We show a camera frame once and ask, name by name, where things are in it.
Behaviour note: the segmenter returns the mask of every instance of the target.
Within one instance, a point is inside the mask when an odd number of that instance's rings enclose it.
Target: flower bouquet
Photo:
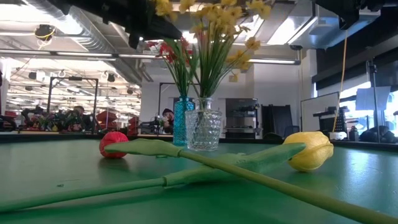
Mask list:
[[[156,14],[168,16],[172,21],[177,15],[172,11],[169,0],[155,0]],[[181,0],[180,13],[186,13],[194,5],[195,0]],[[246,8],[266,19],[271,7],[261,0],[246,3]],[[170,66],[169,70],[175,78],[176,69],[186,70],[186,84],[198,83],[193,88],[198,95],[197,109],[185,112],[187,124],[187,146],[189,149],[212,151],[218,147],[221,132],[221,112],[211,110],[211,96],[215,93],[222,79],[234,68],[248,69],[250,54],[260,47],[255,37],[248,38],[245,50],[231,52],[233,43],[247,27],[241,26],[246,20],[238,24],[243,17],[243,8],[236,5],[236,0],[221,0],[219,4],[205,4],[200,10],[192,13],[194,26],[190,32],[197,38],[197,46],[192,44],[189,52],[188,45],[181,40],[165,39],[172,49],[167,56],[173,62],[178,61],[179,67]]]

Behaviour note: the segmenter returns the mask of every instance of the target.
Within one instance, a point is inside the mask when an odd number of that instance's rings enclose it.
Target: blue glass vase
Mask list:
[[[180,96],[180,101],[174,104],[174,136],[173,144],[184,146],[187,144],[187,128],[185,126],[185,112],[193,110],[194,104],[189,97]]]

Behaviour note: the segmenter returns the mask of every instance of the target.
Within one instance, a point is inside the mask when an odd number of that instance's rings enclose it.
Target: green stem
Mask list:
[[[36,196],[27,199],[15,200],[0,203],[0,213],[11,212],[25,208],[32,208],[41,205],[48,205],[56,202],[64,202],[79,198],[86,198],[98,195],[105,195],[117,192],[125,192],[128,190],[143,189],[147,187],[156,187],[165,185],[163,178],[151,180],[139,180],[127,182],[123,184],[114,184],[107,187],[95,187],[83,190],[71,190],[67,192],[59,192],[43,196]]]
[[[350,218],[360,223],[398,223],[398,219],[394,217],[390,217],[388,215],[381,214],[357,205],[342,202],[337,199],[318,194],[311,190],[303,189],[301,187],[297,187],[292,184],[288,184],[283,181],[276,180],[234,165],[229,165],[215,159],[210,159],[185,151],[180,151],[179,156],[200,162],[215,169],[223,170],[239,177],[243,177],[247,180],[251,180],[293,198],[299,199],[303,202],[307,202],[316,207],[328,210],[329,212]]]

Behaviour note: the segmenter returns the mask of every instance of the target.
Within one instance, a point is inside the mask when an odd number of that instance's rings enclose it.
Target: vase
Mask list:
[[[211,110],[211,98],[200,98],[196,109],[185,112],[187,148],[194,151],[217,150],[221,133],[220,111]]]
[[[185,125],[185,112],[193,110],[193,103],[189,97],[180,96],[180,101],[174,104],[174,135],[173,144],[184,146],[187,144],[187,127]]]

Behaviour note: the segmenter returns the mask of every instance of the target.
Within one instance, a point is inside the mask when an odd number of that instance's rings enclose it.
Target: textured glass vase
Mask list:
[[[174,135],[173,144],[184,146],[187,144],[187,127],[185,126],[185,112],[193,110],[193,103],[189,97],[180,96],[180,101],[174,104]]]
[[[214,151],[218,147],[222,112],[212,111],[211,102],[211,98],[200,98],[195,110],[185,112],[188,149]]]

